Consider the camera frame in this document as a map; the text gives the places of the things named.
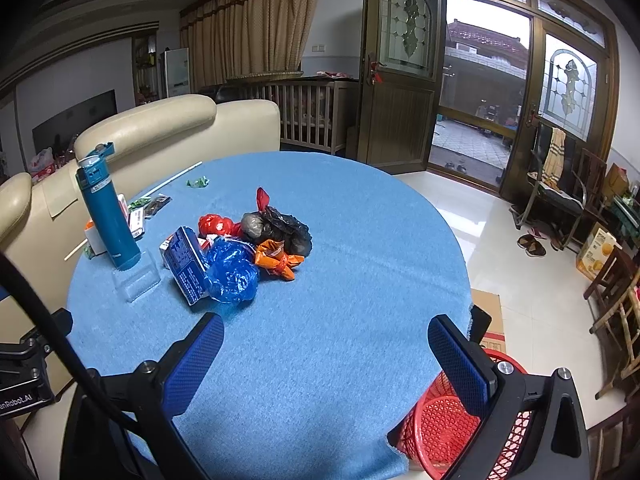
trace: orange plastic bag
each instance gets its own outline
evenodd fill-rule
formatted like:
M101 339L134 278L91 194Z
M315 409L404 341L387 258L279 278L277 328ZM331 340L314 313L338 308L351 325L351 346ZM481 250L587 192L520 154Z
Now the orange plastic bag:
M255 249L254 263L266 269L269 274L282 276L288 282L295 279L291 267L298 266L304 261L304 256L287 254L284 251L284 242L265 240Z

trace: red tile roof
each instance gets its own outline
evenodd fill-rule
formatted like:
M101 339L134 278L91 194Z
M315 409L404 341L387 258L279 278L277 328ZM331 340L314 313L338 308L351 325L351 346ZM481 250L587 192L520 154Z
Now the red tile roof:
M520 38L512 38L494 30L476 27L458 20L453 20L447 28L452 41L500 50L520 60L529 58L529 49L520 43Z

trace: television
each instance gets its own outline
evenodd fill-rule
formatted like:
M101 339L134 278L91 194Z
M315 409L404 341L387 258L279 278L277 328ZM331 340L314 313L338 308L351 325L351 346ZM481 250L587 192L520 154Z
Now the television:
M32 130L36 153L52 148L54 158L63 156L76 136L116 113L118 110L114 90L67 108Z

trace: refrigerator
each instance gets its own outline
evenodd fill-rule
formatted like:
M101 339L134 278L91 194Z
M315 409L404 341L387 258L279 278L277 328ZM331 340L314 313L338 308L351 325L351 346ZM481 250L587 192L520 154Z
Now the refrigerator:
M191 93L188 48L165 50L160 66L163 98Z

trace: striped cloth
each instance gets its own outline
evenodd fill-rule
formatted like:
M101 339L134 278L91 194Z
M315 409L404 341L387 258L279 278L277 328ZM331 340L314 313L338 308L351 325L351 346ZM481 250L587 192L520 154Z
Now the striped cloth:
M542 167L542 182L549 187L560 191L558 180L562 176L564 168L564 137L565 133L560 128L554 128L551 136L551 144L546 154L544 166ZM531 178L538 178L538 172L529 173Z

